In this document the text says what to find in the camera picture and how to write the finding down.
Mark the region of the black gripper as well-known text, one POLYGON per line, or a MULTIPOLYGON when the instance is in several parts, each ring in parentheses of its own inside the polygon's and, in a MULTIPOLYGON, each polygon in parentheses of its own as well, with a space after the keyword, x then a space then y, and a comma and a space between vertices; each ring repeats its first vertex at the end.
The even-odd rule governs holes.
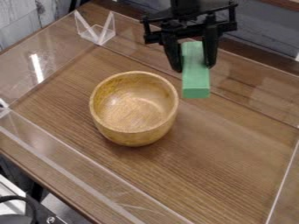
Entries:
POLYGON ((238 29, 235 0, 171 0, 171 6, 143 15, 144 42, 162 43, 172 70, 183 71, 182 46, 178 39, 202 37, 204 63, 216 64, 219 36, 238 29))

